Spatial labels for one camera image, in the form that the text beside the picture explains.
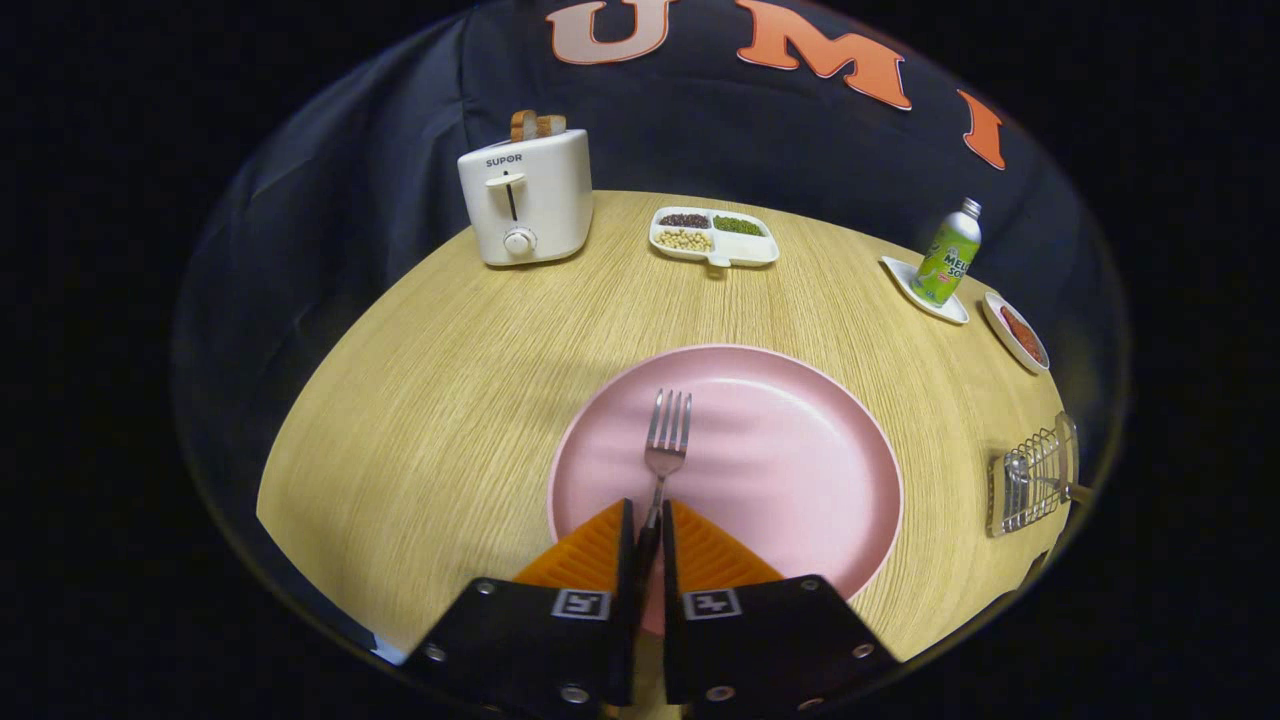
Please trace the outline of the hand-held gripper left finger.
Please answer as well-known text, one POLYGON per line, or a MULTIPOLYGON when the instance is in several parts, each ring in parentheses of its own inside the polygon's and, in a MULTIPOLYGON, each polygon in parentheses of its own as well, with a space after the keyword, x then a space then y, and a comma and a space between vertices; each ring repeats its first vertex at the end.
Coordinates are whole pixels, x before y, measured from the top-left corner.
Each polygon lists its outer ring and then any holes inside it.
POLYGON ((634 702, 634 505, 622 498, 509 580, 477 577, 401 664, 474 719, 613 719, 634 702))

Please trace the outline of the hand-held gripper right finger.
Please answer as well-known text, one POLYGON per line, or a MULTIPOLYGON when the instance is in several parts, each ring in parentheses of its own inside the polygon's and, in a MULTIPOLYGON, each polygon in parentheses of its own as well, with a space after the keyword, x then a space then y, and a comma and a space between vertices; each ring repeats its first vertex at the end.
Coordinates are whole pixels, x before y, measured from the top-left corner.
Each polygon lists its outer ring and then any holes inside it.
POLYGON ((664 515, 663 674, 681 717, 833 719, 900 674, 824 577, 781 577, 686 503, 664 515))

